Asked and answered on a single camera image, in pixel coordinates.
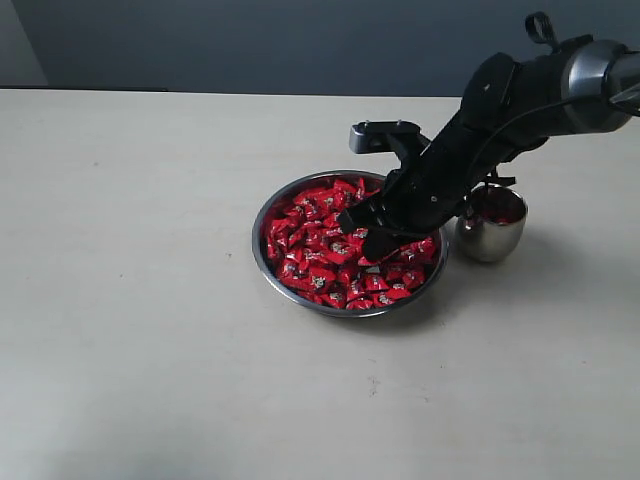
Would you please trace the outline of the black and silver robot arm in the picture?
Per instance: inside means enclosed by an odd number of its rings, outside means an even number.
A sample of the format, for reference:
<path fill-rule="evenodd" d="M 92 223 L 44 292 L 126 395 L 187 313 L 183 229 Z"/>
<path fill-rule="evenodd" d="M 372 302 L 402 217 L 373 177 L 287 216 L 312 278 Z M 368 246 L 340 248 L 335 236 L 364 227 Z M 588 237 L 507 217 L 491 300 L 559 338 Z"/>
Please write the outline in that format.
<path fill-rule="evenodd" d="M 345 233 L 367 229 L 367 260 L 380 260 L 460 215 L 472 189 L 499 164 L 551 137 L 616 131 L 639 114 L 638 51 L 590 35 L 558 41 L 543 12 L 528 15 L 525 29 L 549 53 L 526 62 L 505 53 L 486 59 L 433 139 L 402 120 L 352 126 L 354 153 L 392 152 L 400 161 L 377 193 L 338 217 Z"/>

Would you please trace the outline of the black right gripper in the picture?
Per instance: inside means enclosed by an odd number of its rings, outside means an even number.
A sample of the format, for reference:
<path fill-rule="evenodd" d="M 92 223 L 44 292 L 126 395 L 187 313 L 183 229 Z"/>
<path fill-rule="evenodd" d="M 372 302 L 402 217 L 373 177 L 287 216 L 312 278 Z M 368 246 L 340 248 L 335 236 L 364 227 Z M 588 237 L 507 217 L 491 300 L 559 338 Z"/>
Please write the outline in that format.
<path fill-rule="evenodd" d="M 372 197 L 337 217 L 344 234 L 367 229 L 362 256 L 378 263 L 415 239 L 442 226 L 461 208 L 470 189 L 508 159 L 502 134 L 466 125 L 459 113 L 429 142 L 392 139 L 400 167 Z"/>

